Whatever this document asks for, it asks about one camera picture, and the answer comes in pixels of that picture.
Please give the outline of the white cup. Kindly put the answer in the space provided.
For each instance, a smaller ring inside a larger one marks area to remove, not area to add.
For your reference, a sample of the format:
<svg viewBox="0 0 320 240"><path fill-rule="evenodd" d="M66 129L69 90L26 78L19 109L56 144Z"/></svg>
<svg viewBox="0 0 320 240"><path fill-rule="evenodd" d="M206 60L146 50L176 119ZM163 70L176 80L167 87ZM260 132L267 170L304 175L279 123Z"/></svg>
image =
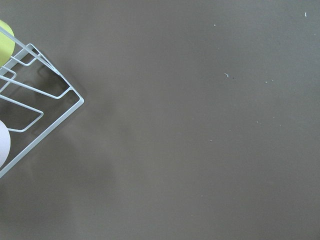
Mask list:
<svg viewBox="0 0 320 240"><path fill-rule="evenodd" d="M6 125L0 122L0 166L2 166L10 153L11 136Z"/></svg>

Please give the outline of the yellow-green cup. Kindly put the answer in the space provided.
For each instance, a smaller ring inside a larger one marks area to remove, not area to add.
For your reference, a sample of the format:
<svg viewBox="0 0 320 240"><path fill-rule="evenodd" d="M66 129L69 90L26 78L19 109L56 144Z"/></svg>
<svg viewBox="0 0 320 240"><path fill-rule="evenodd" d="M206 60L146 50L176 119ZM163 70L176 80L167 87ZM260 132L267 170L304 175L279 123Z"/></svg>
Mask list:
<svg viewBox="0 0 320 240"><path fill-rule="evenodd" d="M6 30L9 34L14 36L14 32L11 27L4 21L0 21L0 27ZM10 59L15 49L15 42L4 35L2 32L0 33L0 66L5 65Z"/></svg>

